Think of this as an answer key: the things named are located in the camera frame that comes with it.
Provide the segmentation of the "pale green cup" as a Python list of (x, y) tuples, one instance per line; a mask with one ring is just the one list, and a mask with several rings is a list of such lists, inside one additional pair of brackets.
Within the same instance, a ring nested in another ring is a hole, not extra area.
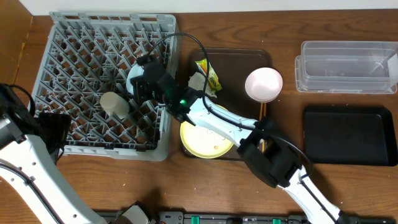
[(128, 102), (115, 92), (106, 92), (99, 102), (108, 115), (116, 115), (119, 119), (124, 119), (129, 114)]

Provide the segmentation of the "white tissue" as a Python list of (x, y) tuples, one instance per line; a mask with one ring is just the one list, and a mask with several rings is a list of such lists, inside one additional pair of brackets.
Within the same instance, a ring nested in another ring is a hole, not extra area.
[[(188, 81), (188, 86), (189, 86), (190, 88), (193, 88), (193, 89), (198, 90), (198, 91), (200, 91), (200, 90), (203, 89), (204, 84), (205, 84), (205, 76), (204, 76), (204, 74), (199, 73), (199, 72), (195, 72), (195, 73), (190, 77), (190, 79), (189, 79), (189, 81)], [(212, 97), (212, 98), (217, 98), (216, 91), (214, 91), (214, 90), (211, 88), (209, 82), (206, 84), (205, 93), (206, 93), (208, 96)]]

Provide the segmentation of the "green orange snack wrapper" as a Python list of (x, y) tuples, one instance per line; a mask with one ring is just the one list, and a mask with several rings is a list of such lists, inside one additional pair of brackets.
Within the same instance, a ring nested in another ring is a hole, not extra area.
[(200, 73), (202, 73), (205, 77), (208, 75), (208, 84), (213, 91), (220, 91), (223, 89), (216, 72), (211, 64), (207, 62), (207, 59), (195, 61), (195, 63)]

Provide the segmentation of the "pink bowl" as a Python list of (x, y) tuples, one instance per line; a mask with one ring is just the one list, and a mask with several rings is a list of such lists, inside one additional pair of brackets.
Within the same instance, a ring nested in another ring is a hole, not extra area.
[(268, 103), (276, 99), (283, 87), (281, 74), (268, 67), (251, 72), (245, 81), (245, 90), (250, 98), (260, 103)]

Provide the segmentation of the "light blue bowl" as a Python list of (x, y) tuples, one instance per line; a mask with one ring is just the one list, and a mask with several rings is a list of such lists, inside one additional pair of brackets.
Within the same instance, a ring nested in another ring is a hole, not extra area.
[(129, 71), (126, 81), (126, 90), (131, 95), (136, 94), (136, 82), (143, 77), (144, 69), (140, 66), (135, 64)]

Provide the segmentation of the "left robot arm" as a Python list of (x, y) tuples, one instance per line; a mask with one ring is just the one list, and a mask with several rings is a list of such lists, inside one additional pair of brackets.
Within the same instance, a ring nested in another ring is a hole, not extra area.
[(82, 201), (56, 167), (63, 152), (71, 117), (35, 114), (1, 85), (1, 177), (22, 197), (42, 223), (155, 223), (138, 203), (111, 218)]

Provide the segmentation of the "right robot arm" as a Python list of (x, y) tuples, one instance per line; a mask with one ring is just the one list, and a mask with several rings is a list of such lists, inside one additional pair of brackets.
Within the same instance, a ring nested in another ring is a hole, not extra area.
[(349, 223), (344, 211), (329, 202), (309, 178), (304, 154), (270, 120), (238, 116), (214, 104), (204, 90), (182, 87), (154, 60), (134, 65), (127, 76), (133, 95), (165, 105), (179, 122), (207, 128), (231, 141), (249, 170), (263, 183), (284, 190), (310, 223)]

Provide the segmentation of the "grey plastic dishwasher rack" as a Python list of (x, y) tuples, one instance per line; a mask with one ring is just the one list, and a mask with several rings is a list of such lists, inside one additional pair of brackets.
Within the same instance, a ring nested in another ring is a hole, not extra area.
[[(162, 161), (171, 116), (154, 100), (126, 90), (136, 59), (151, 53), (169, 73), (178, 68), (178, 25), (171, 14), (96, 15), (52, 12), (53, 27), (32, 91), (36, 111), (68, 114), (65, 154)], [(124, 119), (100, 105), (106, 92), (129, 104)]]

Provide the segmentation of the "yellow plate with scraps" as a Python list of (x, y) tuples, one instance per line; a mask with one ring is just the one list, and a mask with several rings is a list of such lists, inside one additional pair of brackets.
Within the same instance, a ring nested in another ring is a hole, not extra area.
[(214, 131), (187, 121), (180, 125), (180, 138), (188, 152), (202, 159), (220, 157), (234, 146), (230, 140)]

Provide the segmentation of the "dark brown serving tray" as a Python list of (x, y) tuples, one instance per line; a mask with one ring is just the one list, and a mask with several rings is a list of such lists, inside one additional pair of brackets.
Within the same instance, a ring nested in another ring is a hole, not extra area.
[(271, 68), (271, 56), (259, 49), (207, 48), (206, 51), (223, 88), (212, 101), (235, 114), (259, 120), (261, 103), (248, 96), (245, 81), (254, 70)]

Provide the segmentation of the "clear plastic container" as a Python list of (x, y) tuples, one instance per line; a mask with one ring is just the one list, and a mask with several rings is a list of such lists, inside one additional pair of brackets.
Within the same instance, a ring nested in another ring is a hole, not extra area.
[(305, 41), (295, 58), (299, 92), (397, 92), (397, 42)]

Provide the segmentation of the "black plastic tray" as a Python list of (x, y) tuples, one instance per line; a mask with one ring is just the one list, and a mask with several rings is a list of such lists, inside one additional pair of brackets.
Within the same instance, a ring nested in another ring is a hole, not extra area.
[(314, 163), (397, 165), (394, 120), (385, 107), (308, 106), (303, 137)]

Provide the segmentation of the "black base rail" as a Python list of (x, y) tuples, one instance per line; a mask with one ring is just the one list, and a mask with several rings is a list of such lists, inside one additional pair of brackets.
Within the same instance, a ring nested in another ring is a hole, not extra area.
[[(105, 218), (108, 223), (114, 223), (114, 220), (122, 214), (119, 212), (97, 212), (98, 215)], [(155, 216), (155, 221), (160, 224), (310, 224), (306, 216), (257, 216), (257, 215), (227, 215), (227, 214), (197, 214), (183, 212), (160, 212)], [(350, 223), (353, 224), (397, 224), (396, 220), (385, 218), (359, 218), (350, 217)]]

